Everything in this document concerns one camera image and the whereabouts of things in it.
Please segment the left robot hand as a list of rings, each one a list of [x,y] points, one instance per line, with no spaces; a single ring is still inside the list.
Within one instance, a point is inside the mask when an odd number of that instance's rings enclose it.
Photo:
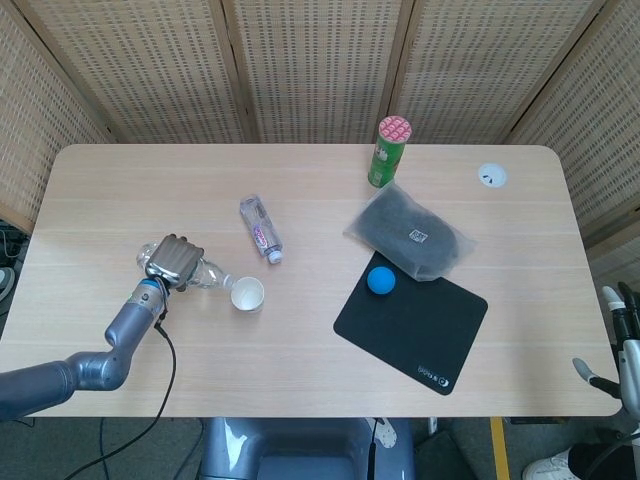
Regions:
[[[147,277],[159,277],[169,289],[185,291],[204,257],[204,249],[176,234],[166,235],[144,262]]]

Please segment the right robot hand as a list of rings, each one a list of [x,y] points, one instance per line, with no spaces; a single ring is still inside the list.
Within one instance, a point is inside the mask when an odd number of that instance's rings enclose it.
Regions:
[[[621,400],[629,412],[636,411],[639,409],[639,293],[624,282],[618,283],[618,290],[604,286],[602,293],[614,326],[619,381],[596,375],[580,358],[573,358],[572,363],[586,383]]]

